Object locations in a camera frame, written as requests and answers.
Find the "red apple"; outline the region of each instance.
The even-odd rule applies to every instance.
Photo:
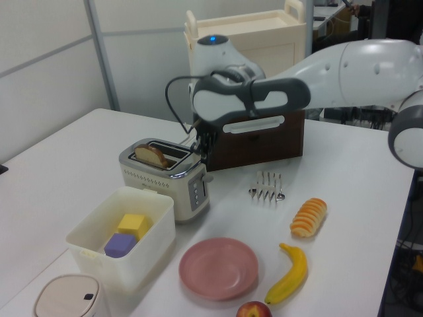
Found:
[[[272,313],[263,302],[253,301],[242,304],[236,317],[272,317]]]

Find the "purple sponge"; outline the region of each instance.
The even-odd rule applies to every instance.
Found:
[[[111,258],[121,258],[130,253],[136,244],[137,240],[132,234],[115,233],[107,242],[104,251]]]

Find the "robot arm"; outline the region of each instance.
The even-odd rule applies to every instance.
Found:
[[[192,87],[197,116],[215,129],[233,119],[279,116],[312,108],[377,105],[398,112],[389,147],[403,164],[423,169],[423,56],[400,40],[366,40],[319,51],[266,79],[224,36],[194,50]]]

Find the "pink plate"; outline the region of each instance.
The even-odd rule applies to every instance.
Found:
[[[256,281],[258,261],[241,241],[212,238],[193,245],[179,263],[179,276],[195,294],[211,300],[232,299]]]

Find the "white lid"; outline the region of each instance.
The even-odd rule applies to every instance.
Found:
[[[98,282],[85,275],[64,275],[50,281],[34,306],[35,317],[82,317],[93,306]]]

